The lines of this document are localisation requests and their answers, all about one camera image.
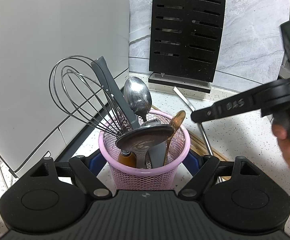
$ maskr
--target knife block base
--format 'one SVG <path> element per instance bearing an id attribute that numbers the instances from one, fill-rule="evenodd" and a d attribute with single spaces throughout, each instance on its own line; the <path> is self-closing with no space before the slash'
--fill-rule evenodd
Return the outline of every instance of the knife block base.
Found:
<path id="1" fill-rule="evenodd" d="M 189 90 L 210 93 L 210 83 L 191 78 L 184 78 L 172 75 L 161 76 L 160 73 L 152 73 L 148 78 L 149 83 L 160 84 L 170 87 L 185 88 Z"/>

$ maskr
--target screw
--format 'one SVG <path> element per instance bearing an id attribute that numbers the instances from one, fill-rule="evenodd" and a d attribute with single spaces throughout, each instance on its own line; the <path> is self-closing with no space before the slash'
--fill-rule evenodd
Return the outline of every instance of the screw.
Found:
<path id="1" fill-rule="evenodd" d="M 193 190 L 191 188 L 186 188 L 186 189 L 183 189 L 181 191 L 181 194 L 184 196 L 184 197 L 194 197 L 196 196 L 197 194 L 197 191 L 196 190 Z"/>
<path id="2" fill-rule="evenodd" d="M 109 194 L 109 191 L 105 188 L 98 188 L 98 189 L 94 190 L 93 193 L 97 197 L 105 197 Z"/>

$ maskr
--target blue object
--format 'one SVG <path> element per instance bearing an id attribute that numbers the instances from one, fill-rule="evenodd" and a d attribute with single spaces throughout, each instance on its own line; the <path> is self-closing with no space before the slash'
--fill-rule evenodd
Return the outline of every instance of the blue object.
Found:
<path id="1" fill-rule="evenodd" d="M 106 164 L 106 160 L 101 153 L 93 157 L 89 163 L 89 170 L 97 176 Z"/>
<path id="2" fill-rule="evenodd" d="M 105 166 L 107 161 L 105 160 L 105 158 L 100 152 L 99 153 L 95 152 L 90 157 L 91 159 L 89 163 L 89 170 L 95 176 L 97 176 L 102 170 L 102 168 Z M 193 152 L 192 150 L 189 150 L 189 153 L 187 154 L 186 158 L 183 160 L 183 164 L 188 169 L 190 174 L 194 176 L 202 167 L 203 158 L 197 153 Z"/>
<path id="3" fill-rule="evenodd" d="M 203 158 L 192 150 L 189 150 L 189 153 L 183 160 L 183 164 L 188 169 L 189 173 L 194 176 L 202 167 Z"/>

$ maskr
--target gray spatula handle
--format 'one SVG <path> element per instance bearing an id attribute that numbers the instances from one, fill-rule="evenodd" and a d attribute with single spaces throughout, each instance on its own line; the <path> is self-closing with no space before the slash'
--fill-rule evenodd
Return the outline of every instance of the gray spatula handle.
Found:
<path id="1" fill-rule="evenodd" d="M 132 129 L 136 129 L 140 127 L 140 124 L 138 122 L 137 116 L 134 114 L 134 112 L 130 109 L 128 106 L 122 92 L 119 90 L 112 74 L 110 73 L 106 61 L 104 57 L 100 57 L 97 60 L 95 60 L 97 64 L 94 62 L 91 63 L 92 69 L 95 72 L 100 84 L 104 87 L 104 89 L 108 89 L 111 91 L 111 93 L 114 95 L 117 103 L 119 104 L 120 108 L 122 109 L 124 115 L 128 119 L 128 121 L 131 123 Z"/>

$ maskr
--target countertop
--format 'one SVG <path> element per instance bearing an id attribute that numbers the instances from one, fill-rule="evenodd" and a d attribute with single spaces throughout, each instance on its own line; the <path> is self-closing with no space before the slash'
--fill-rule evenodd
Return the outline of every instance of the countertop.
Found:
<path id="1" fill-rule="evenodd" d="M 179 110 L 186 111 L 184 125 L 192 132 L 200 136 L 199 130 L 190 120 L 190 110 L 176 95 L 151 91 L 152 103 L 161 111 L 174 115 Z M 210 101 L 189 99 L 195 108 L 199 109 L 212 104 Z M 234 160 L 237 155 L 249 158 L 278 185 L 290 194 L 290 170 L 285 164 L 276 139 L 271 133 L 271 124 L 268 118 L 261 118 L 258 111 L 240 114 L 221 120 L 206 122 L 203 124 L 212 146 L 229 158 Z M 99 131 L 94 130 L 74 155 L 88 156 L 98 149 Z M 3 165 L 3 173 L 7 183 L 11 185 L 15 179 Z M 173 189 L 178 192 L 190 179 L 190 173 L 180 165 L 173 182 Z M 115 193 L 115 186 L 108 164 L 104 166 L 98 178 Z M 5 187 L 0 178 L 0 197 L 5 192 Z M 6 231 L 6 227 L 0 218 L 0 235 Z M 290 217 L 286 223 L 285 231 L 290 235 Z"/>

